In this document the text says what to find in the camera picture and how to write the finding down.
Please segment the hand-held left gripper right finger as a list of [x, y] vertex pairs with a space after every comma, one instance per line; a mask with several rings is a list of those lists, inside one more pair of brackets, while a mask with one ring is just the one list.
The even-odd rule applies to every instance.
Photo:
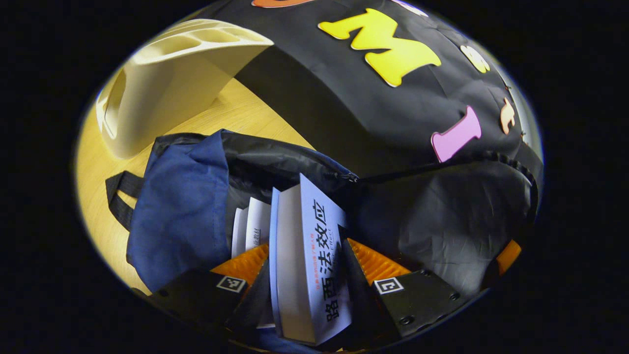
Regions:
[[420, 336], [472, 300], [427, 267], [406, 268], [339, 228], [343, 266], [358, 333], [371, 340]]

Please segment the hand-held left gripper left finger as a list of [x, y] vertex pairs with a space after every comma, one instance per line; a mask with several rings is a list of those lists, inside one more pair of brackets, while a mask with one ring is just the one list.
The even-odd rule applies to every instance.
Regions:
[[270, 301], [269, 244], [211, 270], [192, 269], [148, 296], [149, 304], [191, 327], [255, 340]]

